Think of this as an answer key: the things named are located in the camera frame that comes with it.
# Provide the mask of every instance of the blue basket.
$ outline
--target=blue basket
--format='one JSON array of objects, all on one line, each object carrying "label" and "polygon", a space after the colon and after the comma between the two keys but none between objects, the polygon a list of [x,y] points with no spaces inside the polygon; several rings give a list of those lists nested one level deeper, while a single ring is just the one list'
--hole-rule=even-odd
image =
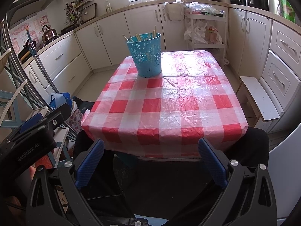
[{"label": "blue basket", "polygon": [[157,37],[148,38],[148,33],[141,34],[143,41],[138,41],[135,36],[131,37],[134,42],[126,44],[134,60],[138,75],[141,77],[153,77],[161,73],[161,34],[157,33]]}]

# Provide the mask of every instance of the range hood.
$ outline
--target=range hood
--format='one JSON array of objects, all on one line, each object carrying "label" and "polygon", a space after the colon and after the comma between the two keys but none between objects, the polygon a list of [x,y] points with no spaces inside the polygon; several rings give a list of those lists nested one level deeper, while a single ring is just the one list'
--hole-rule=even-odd
[{"label": "range hood", "polygon": [[35,16],[44,10],[53,0],[19,0],[13,3],[7,12],[9,29]]}]

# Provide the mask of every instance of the black pants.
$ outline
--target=black pants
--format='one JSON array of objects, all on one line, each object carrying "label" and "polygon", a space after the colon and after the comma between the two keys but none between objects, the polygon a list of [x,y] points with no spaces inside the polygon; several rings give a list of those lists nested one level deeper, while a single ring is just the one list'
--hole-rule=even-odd
[{"label": "black pants", "polygon": [[[76,139],[73,160],[77,155],[89,149],[93,141],[81,131]],[[248,128],[246,134],[238,140],[225,155],[235,159],[243,166],[257,167],[268,165],[269,141],[267,134],[256,128]],[[134,218],[127,205],[113,172],[114,152],[105,150],[89,184],[81,192],[91,209],[99,217],[114,216]],[[164,226],[197,226],[214,205],[222,190],[211,181],[205,189]]]}]

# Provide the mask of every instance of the countertop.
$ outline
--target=countertop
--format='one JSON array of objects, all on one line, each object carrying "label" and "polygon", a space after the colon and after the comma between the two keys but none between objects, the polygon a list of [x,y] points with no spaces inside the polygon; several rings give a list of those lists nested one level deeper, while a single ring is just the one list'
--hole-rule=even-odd
[{"label": "countertop", "polygon": [[[76,29],[74,29],[73,31],[68,32],[67,34],[59,37],[58,39],[54,40],[53,42],[49,43],[47,46],[43,47],[40,51],[38,51],[38,55],[40,55],[42,52],[44,52],[45,50],[47,50],[48,48],[50,48],[52,45],[54,45],[55,43],[59,42],[60,40],[65,39],[66,37],[72,35],[74,32],[84,28],[87,25],[90,25],[100,19],[106,18],[108,16],[111,16],[113,14],[116,13],[120,13],[120,12],[124,12],[133,8],[138,8],[138,7],[143,7],[143,6],[149,6],[149,5],[156,5],[156,4],[161,4],[161,3],[165,3],[165,2],[175,2],[176,0],[155,0],[155,1],[149,1],[149,2],[143,2],[143,3],[138,3],[138,4],[132,4],[132,5],[128,5],[126,7],[114,10],[113,12],[110,13],[106,13],[103,14],[101,16],[98,16],[92,20],[90,20],[89,22],[86,22],[85,24],[77,27]],[[265,11],[263,9],[258,9],[258,8],[254,8],[254,7],[249,7],[249,6],[242,6],[242,5],[235,5],[235,4],[228,4],[228,3],[222,3],[222,2],[216,2],[216,1],[210,1],[210,0],[182,0],[185,3],[191,3],[191,2],[199,2],[199,3],[205,3],[205,4],[213,4],[213,5],[218,5],[218,6],[224,6],[224,7],[228,7],[228,8],[237,8],[237,9],[242,9],[242,10],[246,10],[249,12],[253,12],[253,13],[258,13],[261,14],[263,16],[266,16],[268,18],[271,18],[273,20],[276,20],[286,26],[288,26],[289,28],[291,28],[292,30],[296,31],[298,34],[301,34],[301,27],[298,26],[297,24],[291,22],[288,19],[285,19],[279,15],[276,15],[274,13]],[[33,61],[33,57],[29,58],[22,66],[23,68],[25,68],[27,65],[29,65],[29,63]]]}]

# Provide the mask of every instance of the table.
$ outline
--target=table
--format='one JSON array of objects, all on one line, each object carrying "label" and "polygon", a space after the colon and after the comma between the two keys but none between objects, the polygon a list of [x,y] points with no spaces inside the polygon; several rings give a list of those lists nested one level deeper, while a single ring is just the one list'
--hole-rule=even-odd
[{"label": "table", "polygon": [[222,69],[207,51],[162,53],[162,73],[137,74],[132,57],[120,64],[82,124],[106,149],[143,157],[198,157],[206,137],[225,151],[248,124]]}]

